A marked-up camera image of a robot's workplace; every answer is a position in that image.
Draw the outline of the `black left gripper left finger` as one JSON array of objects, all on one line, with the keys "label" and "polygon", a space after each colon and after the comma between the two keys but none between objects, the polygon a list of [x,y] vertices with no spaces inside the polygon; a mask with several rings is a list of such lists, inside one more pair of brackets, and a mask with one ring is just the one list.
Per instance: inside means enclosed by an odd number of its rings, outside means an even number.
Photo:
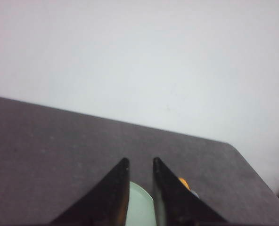
[{"label": "black left gripper left finger", "polygon": [[122,158],[88,193],[50,223],[53,226],[124,226],[130,162]]}]

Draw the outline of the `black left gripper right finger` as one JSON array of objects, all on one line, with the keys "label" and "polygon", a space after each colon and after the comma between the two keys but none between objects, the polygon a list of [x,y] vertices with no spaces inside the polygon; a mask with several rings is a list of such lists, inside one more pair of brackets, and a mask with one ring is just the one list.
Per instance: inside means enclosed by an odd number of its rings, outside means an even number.
[{"label": "black left gripper right finger", "polygon": [[204,226],[227,220],[187,189],[156,157],[153,159],[153,200],[158,226]]}]

